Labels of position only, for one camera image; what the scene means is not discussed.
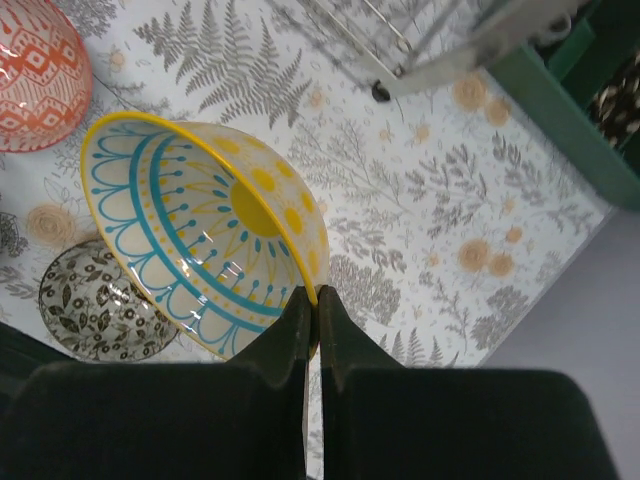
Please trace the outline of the yellow and teal patterned bowl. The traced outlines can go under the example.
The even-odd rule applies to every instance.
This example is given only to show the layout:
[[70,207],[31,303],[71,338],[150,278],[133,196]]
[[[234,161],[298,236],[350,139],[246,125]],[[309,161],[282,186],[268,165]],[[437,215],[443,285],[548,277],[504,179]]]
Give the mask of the yellow and teal patterned bowl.
[[303,179],[234,128],[115,112],[88,130],[85,198],[141,293],[213,354],[240,353],[301,289],[316,302],[329,240]]

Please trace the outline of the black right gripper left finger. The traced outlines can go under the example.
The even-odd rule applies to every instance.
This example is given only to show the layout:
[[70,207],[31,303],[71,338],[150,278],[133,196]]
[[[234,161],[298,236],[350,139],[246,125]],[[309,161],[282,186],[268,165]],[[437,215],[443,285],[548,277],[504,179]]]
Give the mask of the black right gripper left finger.
[[1,418],[5,479],[302,479],[312,308],[224,363],[56,362]]

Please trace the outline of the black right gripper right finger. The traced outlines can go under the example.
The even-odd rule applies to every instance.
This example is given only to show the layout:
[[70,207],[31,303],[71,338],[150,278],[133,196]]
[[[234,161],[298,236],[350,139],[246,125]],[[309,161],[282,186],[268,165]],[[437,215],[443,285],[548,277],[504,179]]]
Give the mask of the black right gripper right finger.
[[548,370],[409,368],[318,303],[328,479],[614,479],[587,396]]

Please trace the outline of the black leaf patterned bowl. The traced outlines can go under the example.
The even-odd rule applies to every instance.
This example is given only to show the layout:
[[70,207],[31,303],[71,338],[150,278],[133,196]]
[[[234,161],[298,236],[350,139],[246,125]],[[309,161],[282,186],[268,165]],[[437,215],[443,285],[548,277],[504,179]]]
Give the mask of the black leaf patterned bowl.
[[145,360],[177,335],[100,239],[69,248],[49,265],[38,306],[54,339],[84,360]]

